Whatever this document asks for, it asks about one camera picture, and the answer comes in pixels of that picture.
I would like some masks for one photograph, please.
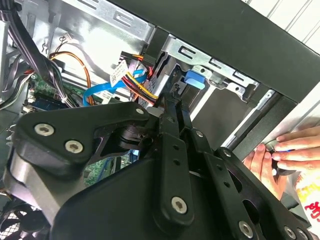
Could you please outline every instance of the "finger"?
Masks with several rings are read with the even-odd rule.
[[[282,136],[278,136],[276,138],[276,140],[278,142],[284,142],[284,141],[289,141],[292,139],[313,137],[313,136],[317,136],[318,134],[320,134],[320,126],[315,126],[315,127],[308,128],[305,130],[296,131],[296,132],[284,134]]]
[[[264,155],[266,152],[266,147],[263,144],[258,145],[256,148],[255,154],[251,161],[250,170],[251,172],[261,180],[261,169],[262,169],[262,161],[264,159]]]
[[[264,154],[262,161],[261,182],[273,195],[278,198],[277,186],[272,175],[272,159],[269,152]]]
[[[262,170],[261,170],[261,182],[265,184],[270,184],[273,182],[274,176],[272,175],[272,159],[270,152],[264,154],[262,160]]]
[[[251,161],[252,161],[252,159],[254,158],[254,155],[255,155],[255,152],[252,151],[252,152],[250,152],[250,154],[249,154],[248,156],[246,156],[246,158],[243,160],[243,164],[244,164],[248,169],[250,169]]]
[[[296,138],[276,144],[274,150],[287,151],[320,147],[320,135]]]
[[[316,161],[279,161],[278,167],[285,170],[296,170],[299,172],[319,171],[320,160]]]
[[[275,152],[272,158],[276,161],[290,160],[290,161],[312,161],[320,159],[320,147],[300,149],[294,151]]]

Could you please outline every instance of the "blue cable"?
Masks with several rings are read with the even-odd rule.
[[[134,75],[140,74],[140,70],[136,70],[134,71]],[[136,78],[138,83],[143,83],[145,80],[147,80],[147,75],[143,75],[140,77]],[[119,88],[124,88],[126,85],[124,84],[124,82],[121,80],[119,81],[114,87],[111,87],[110,82],[107,83],[103,83],[103,84],[99,84],[99,85],[95,85],[93,87],[88,88],[84,93],[83,93],[83,106],[88,107],[90,106],[90,104],[87,102],[87,98],[92,96],[93,94],[102,92],[104,90],[109,91],[110,93],[114,94],[116,92],[117,89]]]

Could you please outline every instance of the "red wire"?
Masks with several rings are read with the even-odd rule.
[[[136,91],[134,91],[133,89],[131,89],[130,87],[134,86],[132,84],[132,82],[130,82],[125,76],[122,78],[123,83],[135,94],[137,94],[140,98],[146,100],[148,103],[154,105],[155,103],[150,101],[149,99],[147,99],[146,97],[144,97],[143,95],[140,95],[139,93],[137,93]]]

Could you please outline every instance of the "printed label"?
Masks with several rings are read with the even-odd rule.
[[[110,76],[110,84],[113,88],[129,71],[126,60],[122,60],[115,68],[113,74]]]

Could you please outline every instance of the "slotted hole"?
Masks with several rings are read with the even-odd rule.
[[[243,200],[242,203],[243,203],[252,223],[254,225],[258,224],[259,223],[259,212],[258,212],[257,208],[255,207],[255,205],[247,199]]]

